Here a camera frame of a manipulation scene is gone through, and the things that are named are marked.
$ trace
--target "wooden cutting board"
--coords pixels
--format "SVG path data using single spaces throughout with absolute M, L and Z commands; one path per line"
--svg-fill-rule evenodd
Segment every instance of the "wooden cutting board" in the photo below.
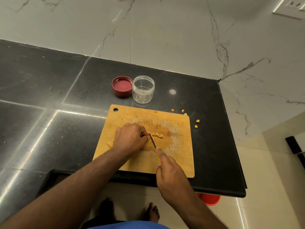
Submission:
M 143 125 L 151 134 L 153 132 L 163 134 L 163 138 L 153 137 L 156 145 L 176 160 L 187 177 L 195 176 L 190 120 L 182 112 L 179 114 L 155 112 L 154 110 L 112 104 L 93 159 L 110 149 L 107 142 L 113 141 L 116 129 L 126 123 Z M 153 143 L 148 140 L 143 149 L 130 158 L 120 170 L 156 173 L 159 165 Z

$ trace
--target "yellow food piece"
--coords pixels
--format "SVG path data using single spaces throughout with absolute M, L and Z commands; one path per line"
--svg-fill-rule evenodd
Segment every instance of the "yellow food piece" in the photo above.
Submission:
M 110 148 L 112 148 L 112 146 L 113 146 L 113 141 L 108 141 L 108 142 L 107 142 L 107 145 L 108 145 Z

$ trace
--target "wall socket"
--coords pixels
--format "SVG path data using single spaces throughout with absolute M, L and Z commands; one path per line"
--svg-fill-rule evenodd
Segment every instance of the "wall socket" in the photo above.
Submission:
M 305 0 L 281 0 L 273 13 L 305 19 Z

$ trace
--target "plastic jar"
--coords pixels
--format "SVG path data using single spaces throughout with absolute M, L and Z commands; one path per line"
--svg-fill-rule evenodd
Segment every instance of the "plastic jar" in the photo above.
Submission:
M 132 97 L 140 104 L 146 104 L 153 98 L 155 82 L 152 78 L 140 75 L 134 78 L 132 83 Z

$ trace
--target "granite countertop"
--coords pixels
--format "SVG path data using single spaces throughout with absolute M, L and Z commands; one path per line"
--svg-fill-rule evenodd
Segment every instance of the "granite countertop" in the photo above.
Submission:
M 193 189 L 246 196 L 216 80 L 4 40 L 0 48 L 0 221 L 31 202 L 51 170 L 75 172 L 92 161 L 111 104 L 185 109 L 191 122 L 200 119 L 191 127 Z M 151 102 L 115 96 L 111 81 L 121 75 L 151 77 Z M 156 186 L 146 173 L 119 171 L 112 181 Z

